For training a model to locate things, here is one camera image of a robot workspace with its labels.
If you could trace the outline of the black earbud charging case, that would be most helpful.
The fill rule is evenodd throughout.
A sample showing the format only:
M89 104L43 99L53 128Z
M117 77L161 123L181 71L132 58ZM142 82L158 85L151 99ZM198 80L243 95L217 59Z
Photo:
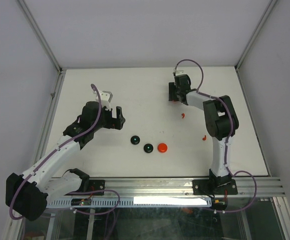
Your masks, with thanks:
M153 148L152 144L147 143L144 145L143 149L144 149L145 153L151 153L154 148Z

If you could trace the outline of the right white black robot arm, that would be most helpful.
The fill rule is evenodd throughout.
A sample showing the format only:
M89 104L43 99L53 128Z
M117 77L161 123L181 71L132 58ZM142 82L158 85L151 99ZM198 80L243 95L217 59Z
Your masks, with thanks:
M232 182L230 172L230 148L239 120L228 95L212 96L191 88L187 74L174 74L174 81L168 84L169 101L181 102L204 112L205 125L212 137L213 160L209 169L209 179L198 185L198 190L206 195L222 192Z

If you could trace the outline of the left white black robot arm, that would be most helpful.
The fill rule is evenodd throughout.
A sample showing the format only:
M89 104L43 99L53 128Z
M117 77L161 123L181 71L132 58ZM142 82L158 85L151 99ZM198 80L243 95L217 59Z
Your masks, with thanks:
M116 116L113 116L109 103L87 102L82 113L65 129L50 152L23 173L12 173L6 179L5 204L9 207L10 218L34 221L54 200L67 194L86 194L90 187L87 173L72 168L56 180L52 177L75 153L93 140L98 130L121 130L124 123L120 106L116 107Z

